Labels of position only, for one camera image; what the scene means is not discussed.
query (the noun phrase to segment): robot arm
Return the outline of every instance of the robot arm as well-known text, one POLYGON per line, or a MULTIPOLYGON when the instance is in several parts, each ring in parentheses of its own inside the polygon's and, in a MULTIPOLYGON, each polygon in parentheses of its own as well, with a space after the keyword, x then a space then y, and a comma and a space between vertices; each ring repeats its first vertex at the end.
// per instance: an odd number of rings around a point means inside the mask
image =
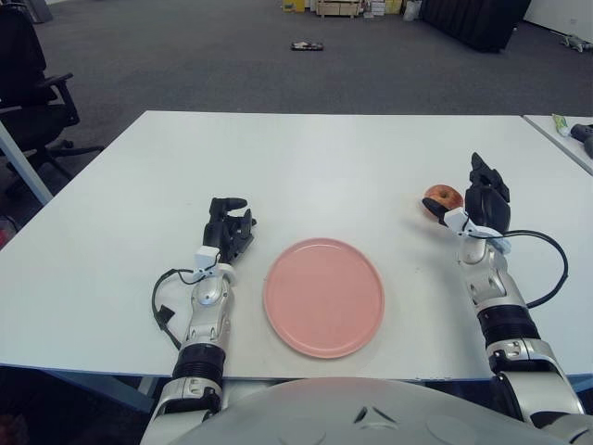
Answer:
POLYGON ((472 165, 466 209, 437 216, 461 238, 458 263, 486 340, 495 397, 510 417, 580 443, 574 440, 588 431, 591 419, 582 415, 580 400, 507 272, 509 189, 475 153, 472 165))
MULTIPOLYGON (((196 267, 190 275, 192 281, 186 282, 194 285, 192 317, 184 338, 174 341, 176 346, 179 345, 179 356, 172 380, 162 390, 143 443, 167 442, 168 432, 176 437, 180 431, 201 423, 221 409, 223 365, 236 281, 231 262, 253 240, 251 227, 256 224, 251 210, 236 217, 228 212, 246 205, 247 202, 239 198, 213 198, 211 201, 204 245, 195 255, 196 267)), ((171 270, 163 276, 175 272, 171 270)), ((156 311, 161 329, 167 329, 167 321, 173 314, 163 306, 156 311)))

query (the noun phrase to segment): yellow container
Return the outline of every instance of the yellow container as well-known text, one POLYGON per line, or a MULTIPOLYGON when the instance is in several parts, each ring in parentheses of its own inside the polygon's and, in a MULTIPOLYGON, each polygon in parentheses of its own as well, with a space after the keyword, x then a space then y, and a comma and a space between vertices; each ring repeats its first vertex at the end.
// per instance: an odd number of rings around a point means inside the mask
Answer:
POLYGON ((305 12, 305 0, 282 0, 284 12, 305 12))
POLYGON ((386 14, 399 14, 401 10, 401 0, 385 0, 386 14))

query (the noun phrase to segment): small object on floor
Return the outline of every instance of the small object on floor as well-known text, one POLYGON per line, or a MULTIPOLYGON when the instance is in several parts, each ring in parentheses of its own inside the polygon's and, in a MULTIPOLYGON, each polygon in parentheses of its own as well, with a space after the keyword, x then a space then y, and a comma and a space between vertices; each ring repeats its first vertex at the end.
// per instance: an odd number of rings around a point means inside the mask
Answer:
POLYGON ((571 130, 571 136, 583 143, 585 152, 593 159, 593 124, 582 125, 577 123, 571 130))
POLYGON ((593 44, 590 44, 589 42, 586 42, 583 39, 581 39, 579 36, 573 34, 563 36, 561 44, 566 47, 575 49, 579 53, 593 49, 593 44))
POLYGON ((323 44, 319 42, 316 44, 311 42, 293 42, 290 44, 290 49, 293 51, 323 51, 323 44))
POLYGON ((571 131, 568 129, 568 123, 566 123, 564 116, 561 116, 560 114, 552 114, 552 119, 556 124, 556 131, 558 134, 564 137, 571 135, 571 131))

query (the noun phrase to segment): black cable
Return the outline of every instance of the black cable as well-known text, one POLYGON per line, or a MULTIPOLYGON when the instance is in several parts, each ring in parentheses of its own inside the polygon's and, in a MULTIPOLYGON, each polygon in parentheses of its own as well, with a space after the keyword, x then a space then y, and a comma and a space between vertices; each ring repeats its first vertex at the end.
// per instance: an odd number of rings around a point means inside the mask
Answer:
MULTIPOLYGON (((218 257, 214 261, 214 264, 212 264, 211 266, 204 269, 204 272, 209 271, 214 266, 216 266, 217 262, 218 262, 218 257)), ((165 334, 167 334, 169 336, 170 341, 173 342, 173 345, 175 345, 175 348, 177 348, 177 349, 179 349, 182 344, 177 339, 177 337, 167 327, 167 323, 169 322, 171 317, 175 314, 175 312, 173 312, 171 309, 169 309, 167 306, 164 306, 164 305, 161 305, 160 309, 157 309, 157 304, 156 304, 157 291, 163 281, 165 281, 167 278, 169 278, 170 276, 175 275, 175 274, 178 274, 179 278, 183 281, 183 283, 186 285, 189 285, 189 286, 196 285, 200 281, 202 281, 204 278, 206 278, 205 275, 202 275, 200 278, 198 278, 194 282, 188 282, 183 279, 182 273, 193 273, 193 272, 194 271, 192 271, 191 269, 170 269, 159 277, 159 279, 155 283, 155 286, 152 289, 152 314, 155 317, 155 320, 157 321, 157 324, 158 324, 158 327, 160 328, 160 330, 164 331, 165 334)))
POLYGON ((533 308, 536 308, 537 306, 540 306, 540 305, 550 301, 560 291, 560 289, 564 285, 564 282, 568 278, 568 259, 566 258, 566 254, 564 253, 564 250, 562 249, 561 245, 558 244, 558 242, 554 238, 552 238, 549 235, 542 234, 541 232, 536 232, 535 230, 510 230, 508 232, 505 232, 502 236, 470 235, 471 238, 477 238, 477 239, 510 238, 512 236, 533 236, 535 238, 543 239, 544 241, 548 242, 553 247, 555 247, 556 250, 558 250, 558 253, 560 253, 560 256, 562 257, 562 263, 564 265, 564 270, 562 272, 560 280, 558 280, 558 283, 556 284, 556 286, 548 294, 544 295, 541 299, 536 299, 534 301, 530 301, 529 303, 527 303, 527 308, 533 309, 533 308))
POLYGON ((155 317, 155 320, 157 321, 157 324, 158 324, 158 327, 160 328, 160 330, 164 331, 165 334, 167 334, 169 336, 170 341, 173 342, 173 345, 175 345, 175 348, 177 348, 177 349, 179 349, 182 346, 182 343, 175 337, 175 335, 167 327, 167 322, 173 316, 174 312, 171 310, 167 311, 166 309, 164 309, 165 308, 164 306, 161 306, 160 311, 158 311, 157 304, 155 303, 155 300, 157 298, 158 287, 161 285, 161 283, 163 281, 165 281, 167 278, 169 278, 171 275, 174 275, 174 274, 178 273, 179 271, 192 272, 192 271, 189 271, 188 269, 181 269, 181 270, 170 269, 159 277, 159 279, 155 283, 155 286, 152 289, 152 314, 155 317))

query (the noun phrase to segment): white wall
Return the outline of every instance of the white wall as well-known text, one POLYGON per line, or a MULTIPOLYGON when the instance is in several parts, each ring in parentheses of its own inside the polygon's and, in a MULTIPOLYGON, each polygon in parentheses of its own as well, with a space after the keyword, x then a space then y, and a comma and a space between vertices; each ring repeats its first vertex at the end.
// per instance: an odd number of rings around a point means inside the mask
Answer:
POLYGON ((593 42, 593 0, 532 0, 525 20, 593 42))

